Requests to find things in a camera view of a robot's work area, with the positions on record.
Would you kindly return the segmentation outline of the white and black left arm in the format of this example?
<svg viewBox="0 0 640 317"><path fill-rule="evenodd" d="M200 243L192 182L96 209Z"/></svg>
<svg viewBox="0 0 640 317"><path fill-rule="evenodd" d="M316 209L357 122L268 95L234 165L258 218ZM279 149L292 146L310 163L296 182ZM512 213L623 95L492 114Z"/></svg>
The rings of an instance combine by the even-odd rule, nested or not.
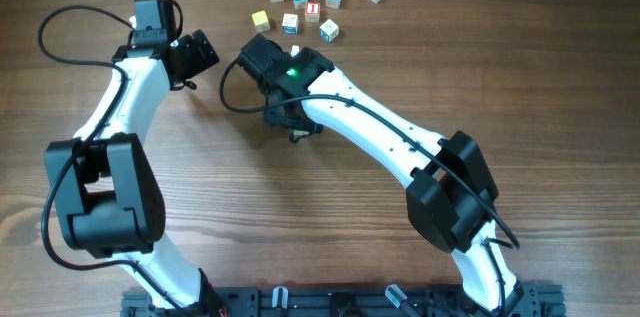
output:
<svg viewBox="0 0 640 317"><path fill-rule="evenodd" d="M143 149L168 93L193 88L192 77L218 61L200 30L174 41L153 31L141 47L120 46L90 120L45 151L51 192L43 214L57 214L67 245L94 257L94 268L131 274L148 293L148 315L219 316L226 308L166 234L164 198Z"/></svg>

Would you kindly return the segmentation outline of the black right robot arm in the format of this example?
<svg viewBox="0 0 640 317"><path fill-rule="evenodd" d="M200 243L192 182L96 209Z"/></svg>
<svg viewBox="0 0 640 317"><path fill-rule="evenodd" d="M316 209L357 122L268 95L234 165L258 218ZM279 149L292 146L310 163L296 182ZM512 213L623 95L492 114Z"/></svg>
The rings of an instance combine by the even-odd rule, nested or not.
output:
<svg viewBox="0 0 640 317"><path fill-rule="evenodd" d="M498 189L475 140L401 118L310 48L262 52L248 71L267 109L283 110L294 129L327 127L384 166L405 190L410 224L452 256L467 296L487 312L511 312L518 281L500 249L519 244L495 209Z"/></svg>

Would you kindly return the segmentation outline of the red letter I block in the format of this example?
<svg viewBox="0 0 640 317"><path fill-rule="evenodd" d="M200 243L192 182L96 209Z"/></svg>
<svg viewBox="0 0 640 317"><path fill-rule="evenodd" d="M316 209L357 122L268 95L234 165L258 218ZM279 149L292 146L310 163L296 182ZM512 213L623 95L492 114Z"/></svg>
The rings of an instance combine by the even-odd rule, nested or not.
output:
<svg viewBox="0 0 640 317"><path fill-rule="evenodd" d="M318 2L307 2L305 5L305 21L308 23L318 23L320 20L320 4Z"/></svg>

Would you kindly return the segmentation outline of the white block blue sides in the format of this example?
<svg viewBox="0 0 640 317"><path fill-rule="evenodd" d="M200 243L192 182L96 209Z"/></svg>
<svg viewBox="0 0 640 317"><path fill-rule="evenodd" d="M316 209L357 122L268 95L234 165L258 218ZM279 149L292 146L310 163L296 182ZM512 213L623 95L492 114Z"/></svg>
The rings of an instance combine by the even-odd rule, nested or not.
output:
<svg viewBox="0 0 640 317"><path fill-rule="evenodd" d="M327 19L319 29L321 37L328 43L339 35L339 26L331 19Z"/></svg>

